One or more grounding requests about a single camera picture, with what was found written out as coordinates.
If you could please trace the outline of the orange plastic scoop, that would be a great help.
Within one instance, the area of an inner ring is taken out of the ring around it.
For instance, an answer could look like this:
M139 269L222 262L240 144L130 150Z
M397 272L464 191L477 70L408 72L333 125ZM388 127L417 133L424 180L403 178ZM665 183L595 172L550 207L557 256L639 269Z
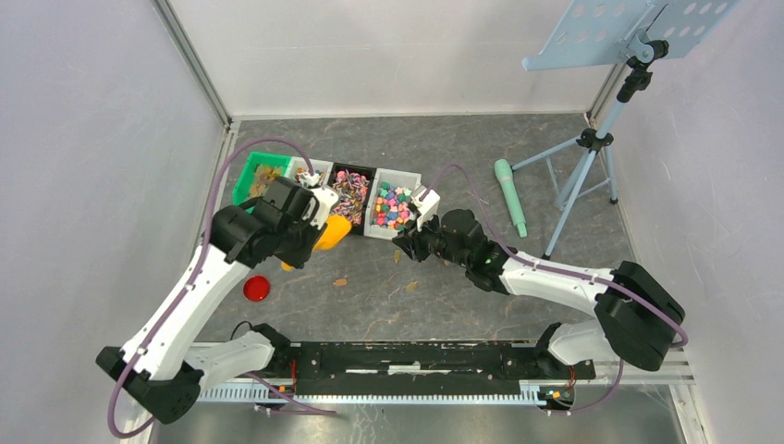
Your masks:
M310 225L307 222L296 223L292 228L301 227L302 225ZM327 218L325 223L325 232L321 235L320 239L316 242L312 252L330 250L337 246L350 232L351 224L343 216L331 215ZM278 259L278 248L275 252L275 257Z

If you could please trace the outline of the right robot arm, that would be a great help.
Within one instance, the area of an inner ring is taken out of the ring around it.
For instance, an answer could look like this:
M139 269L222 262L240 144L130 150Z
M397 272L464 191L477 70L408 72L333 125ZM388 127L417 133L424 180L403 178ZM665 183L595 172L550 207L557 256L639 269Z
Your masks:
M642 266L585 268L535 258L491 240L470 210L451 210L410 222L393 239L411 260L435 256L463 268L480 290L530 296L589 315L545 334L533 354L536 370L557 377L579 362L620 359L638 369L660 369L670 349L686 339L685 311Z

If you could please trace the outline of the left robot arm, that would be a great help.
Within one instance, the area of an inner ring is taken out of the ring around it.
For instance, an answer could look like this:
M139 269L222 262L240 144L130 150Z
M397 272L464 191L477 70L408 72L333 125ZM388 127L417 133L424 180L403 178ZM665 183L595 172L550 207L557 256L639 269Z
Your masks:
M289 350L252 329L201 351L190 347L221 301L270 257L301 268L325 232L337 204L326 186L303 187L276 179L252 211L230 205L218 211L191 263L153 316L121 347L107 346L97 365L155 420L171 424L199 396L248 372L281 376Z

